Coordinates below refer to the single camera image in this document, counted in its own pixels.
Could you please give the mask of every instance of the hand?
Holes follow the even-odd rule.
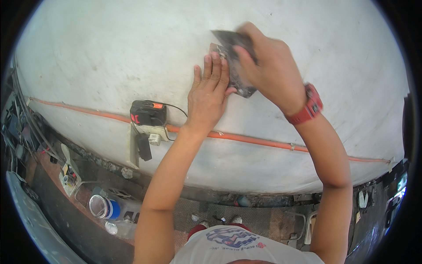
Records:
[[[229,67],[227,60],[220,59],[217,52],[204,57],[202,79],[198,65],[194,66],[194,73],[192,89],[187,97],[188,117],[184,127],[206,137],[220,120],[226,109],[227,97],[236,92],[236,88],[227,88]]]
[[[251,22],[238,32],[251,38],[258,59],[259,65],[256,65],[244,48],[233,47],[249,81],[284,115],[298,113],[306,104],[305,86],[287,44],[267,38]]]

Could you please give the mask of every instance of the person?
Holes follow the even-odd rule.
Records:
[[[289,47],[267,38],[248,22],[239,30],[250,37],[258,59],[234,46],[250,82],[286,117],[301,111],[308,97]],[[173,210],[187,171],[202,142],[223,115],[229,68],[217,53],[206,55],[204,70],[194,66],[188,118],[158,166],[142,204],[133,263],[342,263],[352,217],[352,182],[346,151],[322,114],[295,125],[323,183],[310,252],[258,236],[242,225],[197,228],[175,255]]]

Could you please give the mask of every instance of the white t-shirt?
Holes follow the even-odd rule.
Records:
[[[171,264],[229,263],[239,259],[273,263],[324,263],[313,252],[302,252],[239,226],[213,226],[193,234]]]

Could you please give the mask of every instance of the stain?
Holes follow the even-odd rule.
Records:
[[[136,77],[136,76],[133,76],[133,75],[129,76],[129,75],[127,75],[127,74],[126,74],[126,78],[127,78],[129,81],[140,81],[140,80],[141,80],[139,77]]]
[[[283,113],[281,113],[281,112],[276,113],[276,114],[274,115],[274,117],[275,117],[276,119],[279,119],[279,120],[286,119],[286,117],[284,117],[284,114],[283,114]]]

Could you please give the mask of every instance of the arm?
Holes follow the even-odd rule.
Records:
[[[245,24],[240,33],[252,39],[259,61],[259,65],[255,65],[245,49],[235,46],[251,83],[284,115],[298,113],[306,103],[306,95],[289,47],[280,40],[265,37],[252,23]],[[346,151],[322,114],[295,128],[305,142],[323,183],[311,251],[325,263],[344,262],[352,214],[352,182]]]
[[[229,83],[226,60],[217,53],[204,58],[204,73],[194,67],[188,95],[188,118],[158,166],[143,200],[135,234],[133,263],[169,263],[174,257],[173,209],[187,171],[202,142],[224,113]]]

